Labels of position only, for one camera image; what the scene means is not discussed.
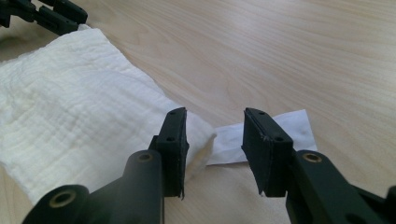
screw hole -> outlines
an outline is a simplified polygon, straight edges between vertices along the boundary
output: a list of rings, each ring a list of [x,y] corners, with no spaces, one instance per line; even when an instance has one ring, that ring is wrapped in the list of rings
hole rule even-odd
[[[151,156],[151,154],[147,153],[147,154],[140,155],[137,159],[141,162],[146,162],[146,161],[151,161],[152,156]]]
[[[51,208],[64,207],[76,199],[76,192],[72,189],[66,189],[53,196],[49,201]]]
[[[313,154],[313,153],[305,153],[303,155],[304,159],[306,161],[310,161],[310,162],[322,162],[322,158]]]
[[[366,221],[363,218],[355,214],[346,214],[346,220],[352,224],[366,224]]]

wood grain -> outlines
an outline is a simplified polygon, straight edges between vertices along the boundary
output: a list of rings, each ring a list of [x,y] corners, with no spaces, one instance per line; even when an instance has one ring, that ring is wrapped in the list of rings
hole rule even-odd
[[[74,2],[170,98],[214,126],[241,122],[247,106],[271,115],[304,108],[319,151],[346,179],[380,196],[396,185],[392,1]],[[0,31],[0,61],[56,37],[18,19]],[[18,223],[21,197],[3,176],[2,223]],[[167,202],[166,218],[289,222],[282,200],[256,196],[246,165],[208,167],[189,182],[184,202]]]

robotic arm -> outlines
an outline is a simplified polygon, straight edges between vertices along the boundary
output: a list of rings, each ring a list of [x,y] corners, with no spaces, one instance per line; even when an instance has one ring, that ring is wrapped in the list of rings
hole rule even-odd
[[[119,179],[89,193],[81,185],[61,186],[47,193],[23,224],[164,223],[164,197],[184,197],[189,143],[187,111],[170,111],[148,150],[132,154]]]
[[[87,21],[87,12],[68,0],[39,1],[53,7],[53,10],[42,6],[37,11],[30,0],[0,0],[0,26],[8,28],[11,16],[18,16],[28,22],[37,21],[57,35],[65,35],[76,31],[79,24]]]
[[[382,199],[350,185],[323,154],[295,151],[265,112],[246,109],[242,149],[259,193],[286,196],[293,224],[396,223],[396,186]]]

folded white cloth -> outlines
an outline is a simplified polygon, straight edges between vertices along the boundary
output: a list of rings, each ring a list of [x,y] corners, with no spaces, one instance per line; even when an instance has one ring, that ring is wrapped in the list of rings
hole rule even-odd
[[[61,185],[95,190],[178,107],[99,30],[63,35],[0,63],[0,162],[33,203]],[[189,112],[187,136],[186,179],[205,166],[215,132]]]
[[[296,150],[317,150],[311,125],[305,110],[293,111],[274,117],[274,121],[291,137]],[[244,123],[219,127],[213,144],[213,154],[207,165],[246,161],[241,149]]]

